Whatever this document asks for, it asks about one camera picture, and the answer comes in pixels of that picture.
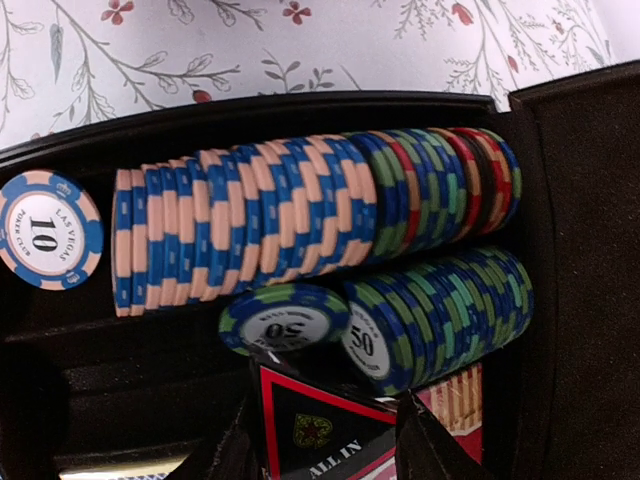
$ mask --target gold emblem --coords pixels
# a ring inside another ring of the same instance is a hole
[[[320,448],[329,442],[333,425],[329,420],[313,415],[296,415],[293,443],[299,448]]]

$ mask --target white chip label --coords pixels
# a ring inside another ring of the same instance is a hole
[[[391,358],[380,329],[360,305],[349,302],[349,308],[348,333],[342,337],[347,354],[369,377],[376,380],[386,378],[391,369]]]
[[[84,230],[69,205],[58,198],[28,194],[12,207],[6,225],[9,245],[27,268],[61,275],[74,268],[84,251]]]
[[[297,350],[326,337],[329,318],[323,312],[291,305],[274,307],[250,317],[242,328],[248,344],[264,350],[283,352]]]

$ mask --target floral tablecloth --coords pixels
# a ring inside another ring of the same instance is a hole
[[[192,102],[506,94],[615,59],[591,0],[0,0],[0,147]]]

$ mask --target red flower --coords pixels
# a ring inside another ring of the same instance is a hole
[[[453,7],[451,7],[451,13],[453,15],[458,15],[458,18],[463,25],[471,25],[473,23],[473,16],[471,15],[471,12],[464,5],[454,3]]]
[[[212,100],[211,94],[209,92],[205,92],[204,90],[194,90],[192,97],[193,101],[196,103],[206,103]]]
[[[309,7],[305,7],[302,10],[300,10],[299,2],[289,2],[289,6],[291,8],[285,8],[282,11],[282,16],[283,17],[293,16],[293,23],[295,23],[296,25],[302,25],[302,15],[304,15],[305,17],[311,16],[311,9]]]
[[[133,10],[133,2],[129,0],[127,3],[120,6],[120,0],[109,0],[109,9],[110,10],[102,12],[100,20],[104,22],[105,20],[111,19],[111,23],[114,25],[120,25],[124,20],[122,12],[130,12]]]
[[[509,66],[511,67],[511,70],[518,73],[519,68],[518,68],[518,62],[516,62],[516,59],[513,58],[511,55],[509,55],[507,57],[507,62],[509,62]]]

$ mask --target black case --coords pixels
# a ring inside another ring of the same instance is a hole
[[[493,129],[518,156],[524,193],[513,222],[482,242],[521,258],[536,308],[523,338],[484,362],[485,464],[503,478],[631,478],[640,471],[639,87],[632,63],[514,92],[510,113],[489,97],[417,92],[174,108],[5,150],[0,185],[58,170],[88,190],[108,226],[116,168],[313,133]],[[229,424],[249,382],[246,360],[217,336],[226,299],[116,319],[110,282],[108,248],[93,276],[64,292],[0,268],[0,335],[37,352],[48,373],[34,382],[68,385],[47,390],[41,412],[60,468],[187,453]]]

